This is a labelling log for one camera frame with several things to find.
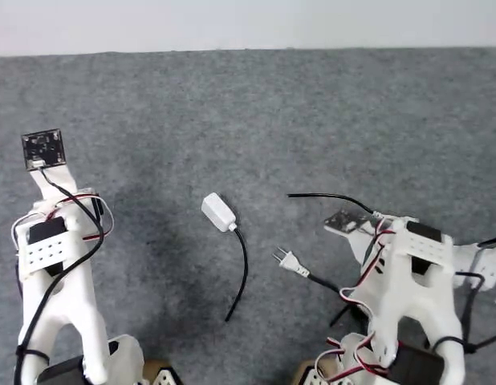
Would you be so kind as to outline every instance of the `black plastic part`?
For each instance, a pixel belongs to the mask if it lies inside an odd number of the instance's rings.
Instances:
[[[61,130],[48,130],[22,135],[23,158],[27,171],[66,164]]]
[[[113,355],[120,344],[117,341],[109,343],[109,354]],[[38,376],[38,385],[90,385],[83,374],[83,356],[68,359],[53,367],[48,367]]]
[[[172,367],[162,367],[161,369],[159,369],[158,373],[161,373],[161,371],[169,371],[176,385],[184,385],[178,374],[175,372],[175,369],[173,369]]]
[[[432,241],[442,242],[442,232],[433,227],[423,225],[422,223],[407,222],[407,230],[411,233],[431,239]]]
[[[441,356],[401,343],[387,379],[402,385],[438,385],[443,371]]]
[[[29,229],[29,245],[65,233],[67,231],[64,218],[56,217],[37,223]]]
[[[411,256],[412,258],[412,272],[420,275],[425,275],[426,270],[432,265],[432,262],[425,261],[419,257]]]
[[[93,204],[93,210],[95,210],[95,218],[100,219],[100,215],[104,215],[104,205],[100,199],[92,198],[91,203]]]

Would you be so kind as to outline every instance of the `red wire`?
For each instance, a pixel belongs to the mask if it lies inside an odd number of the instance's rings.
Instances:
[[[90,197],[97,197],[97,196],[98,195],[96,195],[96,194],[79,194],[79,195],[75,195],[75,198],[83,199],[83,198],[90,198]],[[62,199],[61,201],[57,202],[55,204],[55,206],[57,206],[59,203],[64,203],[64,202],[68,202],[68,201],[71,201],[71,199],[70,198]],[[50,213],[48,213],[47,219],[45,221],[52,219],[52,217],[55,215],[55,213],[57,213],[58,210],[59,210],[59,208],[55,208]]]
[[[353,367],[352,369],[349,369],[347,371],[344,371],[343,373],[341,373],[340,375],[337,375],[336,377],[334,377],[333,379],[330,379],[328,381],[328,383],[334,383],[335,381],[339,381],[340,379],[344,379],[346,377],[348,377],[349,375],[352,375],[354,373],[357,373],[359,371],[363,371],[364,368],[363,367]]]
[[[75,198],[77,199],[83,199],[83,198],[93,198],[93,197],[97,197],[98,195],[96,194],[79,194],[79,195],[75,195]],[[61,201],[57,202],[55,205],[58,205],[60,203],[64,203],[64,202],[68,202],[68,201],[71,201],[71,198],[65,198],[65,199],[62,199]],[[48,215],[47,215],[47,219],[45,221],[48,221],[49,219],[51,219],[55,213],[57,213],[57,211],[59,210],[60,208],[55,208],[54,210],[52,210]],[[104,233],[104,236],[107,236],[108,234],[110,233],[110,231],[106,231]],[[93,240],[93,239],[98,239],[100,238],[100,235],[99,234],[96,234],[96,235],[88,235],[87,237],[83,237],[82,239],[84,241],[90,241],[90,240]]]

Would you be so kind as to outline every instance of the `circuit board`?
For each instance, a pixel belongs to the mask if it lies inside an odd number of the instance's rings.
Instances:
[[[362,224],[368,221],[364,214],[340,210],[325,220],[324,225],[329,229],[336,230],[341,233],[349,234],[357,230]]]
[[[22,135],[23,158],[27,171],[66,164],[61,130]]]

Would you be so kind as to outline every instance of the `white wire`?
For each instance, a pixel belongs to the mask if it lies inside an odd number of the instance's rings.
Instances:
[[[319,361],[321,361],[321,359],[326,355],[341,355],[343,353],[344,353],[344,349],[329,349],[318,355],[318,357],[315,359],[314,370],[323,381],[330,382],[332,379],[340,375],[340,373],[337,373],[331,377],[324,377],[322,372],[319,370]]]
[[[380,227],[380,224],[383,222],[383,220],[380,220],[379,224],[377,227]],[[373,270],[376,266],[376,262],[375,260],[372,261],[373,264],[370,265],[368,268],[370,268],[371,270]],[[371,310],[371,308],[369,307],[368,304],[366,304],[365,302],[363,301],[360,301],[360,300],[357,300],[357,299],[353,299],[353,298],[349,298],[344,292],[345,291],[353,291],[355,290],[358,286],[360,286],[363,282],[359,282],[359,284],[357,286],[353,286],[353,287],[344,287],[342,288],[340,291],[339,291],[339,296],[345,301],[345,302],[350,302],[350,303],[355,303],[357,305],[361,305],[363,306],[364,308],[366,308],[368,310],[368,317],[369,319],[372,319],[373,318],[373,312]],[[358,354],[358,350],[363,347],[364,345],[366,345],[375,335],[375,332],[373,331],[372,333],[370,333],[369,335],[367,335],[366,337],[362,338],[361,341],[356,345],[356,348],[355,348],[355,351],[354,351],[354,356],[355,356],[355,360],[357,361],[357,363],[359,364],[360,367],[362,368],[366,368],[366,366],[368,364],[366,363],[362,363],[360,357],[359,357],[359,354]],[[341,353],[344,353],[344,349],[341,348],[341,344],[339,341],[337,341],[336,339],[333,339],[331,337],[327,337],[327,342],[328,343],[332,343],[332,344],[335,344],[337,346],[339,346],[338,349],[330,349],[328,351],[324,351],[323,353],[321,353],[320,355],[318,355],[318,357],[316,358],[315,360],[315,363],[314,363],[314,368],[315,368],[315,371],[316,373],[318,374],[319,377],[321,377],[321,379],[323,381],[327,381],[327,382],[330,382],[332,381],[333,379],[337,378],[338,376],[342,376],[342,373],[339,373],[337,375],[334,375],[332,377],[329,377],[329,378],[325,378],[323,377],[323,375],[321,373],[319,373],[318,371],[318,365],[319,365],[319,361],[322,357],[324,357],[325,355],[333,355],[333,354],[341,354]]]
[[[102,198],[102,197],[93,197],[92,199],[98,199],[98,200],[100,200],[104,204],[104,207],[106,208],[106,210],[109,213],[109,216],[111,218],[111,227],[109,228],[108,231],[104,232],[104,237],[106,237],[110,233],[112,233],[112,230],[114,229],[114,215],[112,215],[112,210],[109,208],[109,206],[108,206],[108,204],[107,204],[107,202],[105,201],[104,198]]]
[[[104,232],[104,237],[108,236],[112,232],[112,230],[114,229],[114,223],[115,222],[114,222],[114,215],[112,215],[112,210],[109,208],[109,206],[108,206],[107,202],[105,201],[105,199],[102,198],[102,197],[99,197],[97,195],[95,196],[95,195],[91,195],[91,194],[88,197],[76,197],[76,198],[78,200],[82,200],[82,199],[98,199],[98,200],[100,200],[104,204],[104,207],[106,208],[106,210],[107,210],[107,212],[108,212],[108,214],[109,214],[109,216],[111,218],[111,227],[110,227],[110,229],[108,231]],[[74,201],[59,202],[59,203],[57,203],[55,205],[56,206],[56,209],[60,209],[60,208],[57,207],[57,205],[60,205],[61,203],[71,204],[71,203],[75,203],[75,202]],[[85,241],[94,241],[94,240],[95,240],[95,238],[87,239]]]
[[[10,227],[10,239],[13,240],[13,243],[14,243],[14,247],[16,248],[16,250],[18,250],[18,242],[16,241],[16,236],[14,234],[14,232],[16,231],[16,226],[18,226],[20,224],[21,221],[24,221],[26,220],[27,218],[30,218],[30,217],[33,217],[34,215],[42,215],[43,217],[46,217],[45,214],[43,213],[28,213],[26,215],[24,215],[23,217],[20,217],[18,218],[16,221],[14,221],[14,223],[11,225]]]

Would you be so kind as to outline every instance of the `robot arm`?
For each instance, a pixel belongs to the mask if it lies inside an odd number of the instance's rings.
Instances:
[[[146,384],[139,343],[127,335],[108,342],[96,307],[89,258],[112,230],[107,204],[94,190],[77,189],[65,165],[59,130],[22,139],[27,170],[43,200],[11,231],[23,292],[14,385]],[[112,220],[107,232],[101,225],[104,207]],[[55,337],[67,324],[81,336],[83,357],[49,367]]]
[[[395,369],[399,361],[396,360],[400,354],[397,328],[403,317],[416,319],[422,325],[431,346],[446,336],[462,340],[461,323],[453,304],[453,287],[461,285],[462,280],[453,278],[455,272],[472,270],[477,254],[473,245],[453,246],[451,237],[413,218],[403,217],[394,219],[388,227],[390,234],[379,239],[381,250],[376,256],[372,240],[377,231],[365,217],[341,211],[325,221],[325,229],[348,239],[361,264],[361,274],[368,274],[350,299],[371,309],[368,333],[374,334],[372,354],[382,367],[392,365]],[[496,282],[494,274],[490,286]],[[353,348],[353,343],[349,338],[343,340],[346,350]],[[437,353],[443,358],[444,367],[437,383],[462,384],[465,376],[463,345],[447,341],[439,345]],[[439,362],[435,364],[433,358],[431,364],[438,368]],[[343,358],[345,360],[345,367],[355,365],[350,359]],[[363,373],[351,378],[358,379],[354,383],[364,385],[374,381],[386,383],[392,378],[377,377]]]

